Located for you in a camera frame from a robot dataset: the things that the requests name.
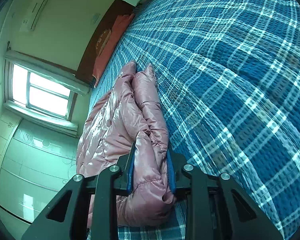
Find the red pillow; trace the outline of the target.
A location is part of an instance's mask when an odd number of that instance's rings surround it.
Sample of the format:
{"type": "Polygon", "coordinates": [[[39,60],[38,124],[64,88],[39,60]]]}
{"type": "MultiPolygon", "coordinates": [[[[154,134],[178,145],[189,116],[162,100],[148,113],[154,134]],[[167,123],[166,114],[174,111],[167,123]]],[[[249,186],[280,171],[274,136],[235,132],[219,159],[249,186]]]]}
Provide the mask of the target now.
{"type": "Polygon", "coordinates": [[[112,57],[112,54],[121,39],[123,33],[126,31],[130,23],[132,22],[135,14],[132,13],[130,15],[119,15],[117,16],[114,25],[111,29],[110,34],[108,34],[105,45],[100,49],[100,53],[97,55],[94,69],[93,69],[93,77],[95,78],[94,88],[97,87],[102,74],[112,57]]]}

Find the white sliding-door wardrobe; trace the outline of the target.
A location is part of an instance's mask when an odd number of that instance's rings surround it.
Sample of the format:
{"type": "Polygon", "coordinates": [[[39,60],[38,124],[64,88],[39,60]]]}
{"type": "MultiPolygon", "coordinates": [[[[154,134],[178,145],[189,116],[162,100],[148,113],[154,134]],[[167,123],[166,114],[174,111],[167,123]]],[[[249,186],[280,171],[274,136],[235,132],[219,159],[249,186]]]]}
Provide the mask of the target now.
{"type": "Polygon", "coordinates": [[[77,138],[2,112],[0,220],[15,239],[75,175],[77,144],[77,138]]]}

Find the pink quilted down coat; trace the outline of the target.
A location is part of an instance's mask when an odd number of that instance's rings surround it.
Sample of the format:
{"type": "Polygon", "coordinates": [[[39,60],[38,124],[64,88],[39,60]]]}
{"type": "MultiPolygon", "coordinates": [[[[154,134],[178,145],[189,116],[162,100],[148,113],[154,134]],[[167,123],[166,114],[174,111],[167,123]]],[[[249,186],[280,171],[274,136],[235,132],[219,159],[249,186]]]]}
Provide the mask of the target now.
{"type": "Polygon", "coordinates": [[[168,129],[151,65],[125,64],[112,87],[95,103],[77,147],[76,171],[99,174],[135,152],[133,190],[117,197],[120,226],[158,226],[168,220],[175,197],[168,185],[168,129]]]}

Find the white wall air conditioner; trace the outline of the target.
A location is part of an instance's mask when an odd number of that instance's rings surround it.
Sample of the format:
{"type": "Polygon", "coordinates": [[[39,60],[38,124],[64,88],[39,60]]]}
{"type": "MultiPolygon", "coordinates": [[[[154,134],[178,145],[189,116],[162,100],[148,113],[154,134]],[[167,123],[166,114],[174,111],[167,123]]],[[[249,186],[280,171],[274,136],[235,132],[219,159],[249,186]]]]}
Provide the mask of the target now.
{"type": "Polygon", "coordinates": [[[20,31],[34,31],[39,17],[48,0],[32,0],[21,22],[20,31]]]}

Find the dark wooden headboard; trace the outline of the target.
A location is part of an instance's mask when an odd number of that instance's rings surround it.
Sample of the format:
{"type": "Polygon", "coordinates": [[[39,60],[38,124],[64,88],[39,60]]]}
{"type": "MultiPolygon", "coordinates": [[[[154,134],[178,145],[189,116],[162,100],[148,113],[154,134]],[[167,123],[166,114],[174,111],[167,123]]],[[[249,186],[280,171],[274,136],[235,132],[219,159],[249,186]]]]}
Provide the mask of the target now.
{"type": "Polygon", "coordinates": [[[104,16],[98,23],[85,51],[79,63],[76,78],[83,81],[86,84],[93,86],[93,69],[95,59],[97,58],[99,51],[97,51],[98,40],[102,38],[104,31],[111,29],[115,23],[117,16],[131,14],[135,6],[131,5],[123,0],[115,0],[104,16]]]}

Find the blue plaid bed cover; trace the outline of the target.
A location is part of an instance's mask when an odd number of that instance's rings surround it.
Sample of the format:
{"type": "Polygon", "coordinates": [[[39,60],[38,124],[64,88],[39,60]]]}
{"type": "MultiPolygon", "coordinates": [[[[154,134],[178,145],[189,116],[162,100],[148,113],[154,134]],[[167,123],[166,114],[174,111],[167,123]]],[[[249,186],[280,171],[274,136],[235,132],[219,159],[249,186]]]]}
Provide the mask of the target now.
{"type": "Polygon", "coordinates": [[[92,92],[152,64],[175,152],[229,173],[284,239],[300,227],[300,5],[296,0],[150,0],[92,92]]]}

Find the bright bedroom window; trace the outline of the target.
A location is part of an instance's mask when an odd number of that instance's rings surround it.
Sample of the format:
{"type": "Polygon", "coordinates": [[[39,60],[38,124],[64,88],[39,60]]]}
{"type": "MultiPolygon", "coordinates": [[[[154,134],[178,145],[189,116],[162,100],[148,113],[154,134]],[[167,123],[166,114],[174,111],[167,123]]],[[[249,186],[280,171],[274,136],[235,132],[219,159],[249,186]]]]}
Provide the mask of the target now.
{"type": "Polygon", "coordinates": [[[76,93],[20,64],[7,61],[5,99],[26,110],[70,120],[76,93]]]}

